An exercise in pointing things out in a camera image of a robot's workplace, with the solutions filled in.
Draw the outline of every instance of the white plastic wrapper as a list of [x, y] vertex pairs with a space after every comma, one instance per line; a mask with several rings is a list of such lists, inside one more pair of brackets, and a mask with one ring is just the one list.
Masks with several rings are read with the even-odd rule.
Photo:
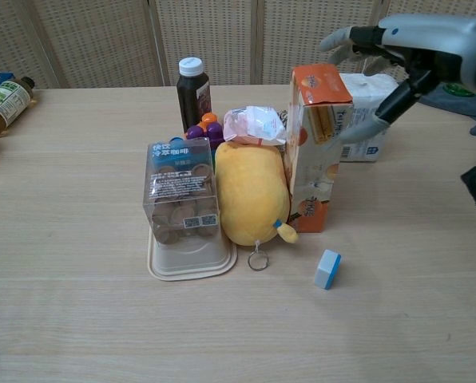
[[241, 144], [284, 145], [286, 129], [274, 108], [246, 106], [225, 113], [224, 139]]

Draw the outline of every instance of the purple ball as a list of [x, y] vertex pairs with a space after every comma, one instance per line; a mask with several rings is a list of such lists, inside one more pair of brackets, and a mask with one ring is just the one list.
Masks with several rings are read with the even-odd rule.
[[204, 130], [199, 125], [193, 125], [187, 130], [187, 140], [204, 137]]
[[224, 133], [222, 132], [222, 125], [218, 122], [212, 122], [208, 124], [207, 128], [208, 138], [210, 140], [219, 140], [224, 138]]
[[219, 147], [220, 144], [222, 144], [224, 141], [223, 138], [217, 138], [215, 140], [210, 140], [209, 141], [209, 147], [212, 149], [212, 150], [215, 150]]

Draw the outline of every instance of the beige plastic tray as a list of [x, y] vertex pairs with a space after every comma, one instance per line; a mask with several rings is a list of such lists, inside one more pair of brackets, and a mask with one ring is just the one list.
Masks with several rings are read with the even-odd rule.
[[207, 278], [231, 270], [237, 258], [236, 244], [221, 231], [191, 248], [186, 244], [159, 244], [149, 229], [148, 270], [162, 281]]

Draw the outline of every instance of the juice carton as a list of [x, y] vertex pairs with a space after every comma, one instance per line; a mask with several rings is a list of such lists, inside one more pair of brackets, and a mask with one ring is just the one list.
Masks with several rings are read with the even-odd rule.
[[299, 233], [323, 230], [343, 145], [333, 140], [351, 119], [351, 95], [330, 64], [293, 69], [284, 168]]

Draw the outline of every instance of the keyring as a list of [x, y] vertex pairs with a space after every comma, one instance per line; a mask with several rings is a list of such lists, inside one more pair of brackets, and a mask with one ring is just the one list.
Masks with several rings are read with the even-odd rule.
[[[263, 257], [265, 258], [266, 262], [265, 264], [262, 266], [262, 267], [254, 267], [252, 264], [251, 264], [251, 259], [254, 255], [258, 255], [259, 257]], [[264, 269], [266, 269], [269, 265], [270, 265], [270, 258], [268, 257], [268, 254], [265, 252], [265, 251], [262, 251], [262, 250], [254, 250], [247, 258], [247, 263], [248, 263], [248, 266], [253, 269], [254, 271], [262, 271]]]

